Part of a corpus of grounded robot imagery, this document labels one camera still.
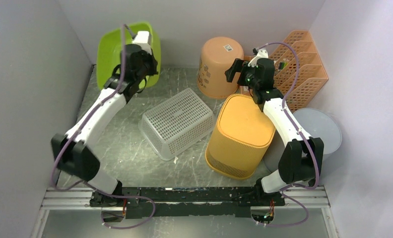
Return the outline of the peach capybara plastic bucket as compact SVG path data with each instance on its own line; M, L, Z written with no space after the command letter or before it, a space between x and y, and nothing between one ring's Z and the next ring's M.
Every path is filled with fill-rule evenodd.
M197 86L206 96L226 98L238 89L237 77L233 82L226 80L227 71L235 59L243 59L242 46L228 37L214 37L205 42L201 49Z

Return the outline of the green plastic basin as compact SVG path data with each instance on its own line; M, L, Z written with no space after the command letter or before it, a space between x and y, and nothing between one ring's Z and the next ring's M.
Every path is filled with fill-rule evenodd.
M161 41L149 22L131 23L128 27L134 32L148 31L152 36L151 47L154 57L158 62L157 71L161 71ZM96 78L99 89L102 89L106 81L111 77L113 69L119 65L121 53L121 34L120 28L117 28L105 34L98 46L96 60Z

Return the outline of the white perforated basket tray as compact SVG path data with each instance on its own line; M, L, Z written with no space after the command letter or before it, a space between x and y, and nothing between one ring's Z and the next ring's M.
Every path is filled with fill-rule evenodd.
M187 88L142 115L138 128L154 153L170 161L213 131L216 117Z

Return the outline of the yellow slotted waste basket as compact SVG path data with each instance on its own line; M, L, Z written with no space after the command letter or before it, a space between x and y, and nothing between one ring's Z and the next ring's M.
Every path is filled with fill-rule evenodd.
M211 169L224 176L248 179L269 148L274 134L272 121L250 96L233 94L220 110L205 160Z

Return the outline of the grey plastic bucket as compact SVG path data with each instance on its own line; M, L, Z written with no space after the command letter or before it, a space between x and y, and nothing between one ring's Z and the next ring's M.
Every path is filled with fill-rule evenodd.
M327 160L341 145L342 134L337 123L326 113L313 108L302 108L293 113L299 122L312 137L321 138L324 143L323 161ZM284 151L284 144L278 132L267 149L263 163L266 169L273 173L278 169L278 162Z

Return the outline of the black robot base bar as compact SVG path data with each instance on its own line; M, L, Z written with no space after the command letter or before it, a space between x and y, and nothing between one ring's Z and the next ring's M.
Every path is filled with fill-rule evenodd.
M284 206L279 192L264 193L255 186L237 187L123 187L124 199L97 191L92 193L90 207L119 208L126 219L178 216L251 217L251 208Z

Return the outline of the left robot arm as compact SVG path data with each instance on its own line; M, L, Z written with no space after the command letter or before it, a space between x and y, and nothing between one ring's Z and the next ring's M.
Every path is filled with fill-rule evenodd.
M140 83L158 74L158 62L148 43L126 44L120 57L121 63L114 68L98 99L83 118L66 133L57 133L51 139L54 169L75 176L98 190L111 206L123 201L122 183L104 171L91 148L119 110L142 91Z

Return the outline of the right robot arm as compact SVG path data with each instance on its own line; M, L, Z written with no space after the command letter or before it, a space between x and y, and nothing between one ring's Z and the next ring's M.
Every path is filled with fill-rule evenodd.
M316 188L324 154L323 141L306 132L286 108L284 95L274 86L274 72L274 62L268 58L236 58L225 71L227 82L239 73L238 85L252 90L254 103L272 121L284 145L278 169L257 181L261 187L255 190L254 200L259 205L267 205L273 193L302 186L303 182L313 181L306 188Z

